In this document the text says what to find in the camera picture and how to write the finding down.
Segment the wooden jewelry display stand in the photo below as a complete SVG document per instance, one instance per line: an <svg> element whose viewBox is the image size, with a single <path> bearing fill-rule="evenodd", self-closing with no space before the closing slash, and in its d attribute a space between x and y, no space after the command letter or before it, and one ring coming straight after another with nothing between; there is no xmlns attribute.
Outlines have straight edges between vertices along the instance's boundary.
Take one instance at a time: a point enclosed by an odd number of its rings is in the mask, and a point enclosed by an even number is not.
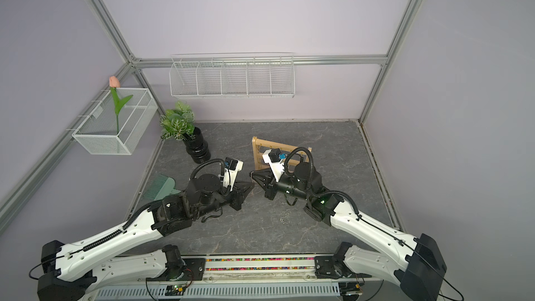
<svg viewBox="0 0 535 301"><path fill-rule="evenodd" d="M277 142L272 142L264 139L259 139L257 137L252 138L252 148L253 148L253 158L254 158L254 171L267 169L269 165L264 162L263 153L269 149L280 149L283 153L290 153L292 150L296 149L296 146L291 146L288 144L281 144Z"/></svg>

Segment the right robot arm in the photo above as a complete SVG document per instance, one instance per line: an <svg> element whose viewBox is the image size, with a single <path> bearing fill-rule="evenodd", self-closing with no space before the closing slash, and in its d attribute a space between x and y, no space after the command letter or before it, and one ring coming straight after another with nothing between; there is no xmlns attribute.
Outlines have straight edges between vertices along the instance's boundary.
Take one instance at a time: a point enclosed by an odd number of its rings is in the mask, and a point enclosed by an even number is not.
<svg viewBox="0 0 535 301"><path fill-rule="evenodd" d="M341 264L351 273L363 273L398 286L411 300L446 299L443 285L447 264L438 243L427 234L416 237L383 224L363 213L350 195L323 185L312 153L297 147L290 153L269 149L263 154L267 169L250 176L272 200L278 193L304 199L304 211L317 222L361 240L339 248Z"/></svg>

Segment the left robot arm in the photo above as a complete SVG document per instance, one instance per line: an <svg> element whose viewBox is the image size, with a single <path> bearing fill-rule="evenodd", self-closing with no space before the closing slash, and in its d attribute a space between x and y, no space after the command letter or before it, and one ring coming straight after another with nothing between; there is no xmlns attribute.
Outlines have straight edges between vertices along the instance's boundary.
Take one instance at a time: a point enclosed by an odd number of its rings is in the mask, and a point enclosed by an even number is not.
<svg viewBox="0 0 535 301"><path fill-rule="evenodd" d="M51 241L41 252L39 300L80 300L86 294L123 281L194 281L180 250L166 245L136 256L125 252L222 215L224 206L239 211L254 189L239 181L242 162L207 161L191 173L185 189L144 204L125 222L73 243Z"/></svg>

